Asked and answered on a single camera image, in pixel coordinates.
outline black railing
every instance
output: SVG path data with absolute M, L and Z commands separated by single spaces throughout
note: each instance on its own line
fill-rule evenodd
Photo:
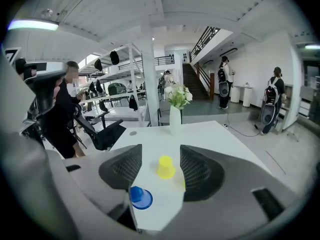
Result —
M 139 60 L 136 63 L 141 70 L 144 69 L 142 60 Z M 175 56 L 170 55 L 170 56 L 156 57 L 156 58 L 154 58 L 154 64 L 156 66 L 175 64 Z M 130 68 L 130 63 L 119 66 L 119 70 L 125 70 L 125 69 L 129 69 L 129 68 Z M 138 69 L 135 63 L 133 63 L 133 69 L 134 70 Z
M 219 32 L 220 28 L 207 26 L 199 41 L 190 53 L 191 60 L 193 60 L 200 51 L 209 43 L 209 41 Z

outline office chair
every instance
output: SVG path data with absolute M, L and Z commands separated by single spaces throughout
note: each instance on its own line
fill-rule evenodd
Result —
M 76 105 L 76 112 L 73 114 L 73 118 L 83 127 L 84 132 L 90 136 L 94 147 L 101 151 L 112 147 L 126 130 L 120 125 L 123 122 L 121 119 L 96 132 L 95 128 L 82 116 L 80 105 Z

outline staircase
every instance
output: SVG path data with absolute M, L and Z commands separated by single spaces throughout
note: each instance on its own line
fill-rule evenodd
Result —
M 209 100 L 209 95 L 197 73 L 189 63 L 182 64 L 183 69 L 183 84 L 188 87 L 193 96 L 193 100 Z

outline white pedestal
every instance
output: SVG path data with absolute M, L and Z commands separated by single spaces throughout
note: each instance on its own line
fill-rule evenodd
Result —
M 244 107 L 250 107 L 251 90 L 252 90 L 251 88 L 244 88 L 244 95 L 243 95 L 243 106 Z
M 231 88 L 231 102 L 233 103 L 239 103 L 240 99 L 240 87 L 233 87 Z

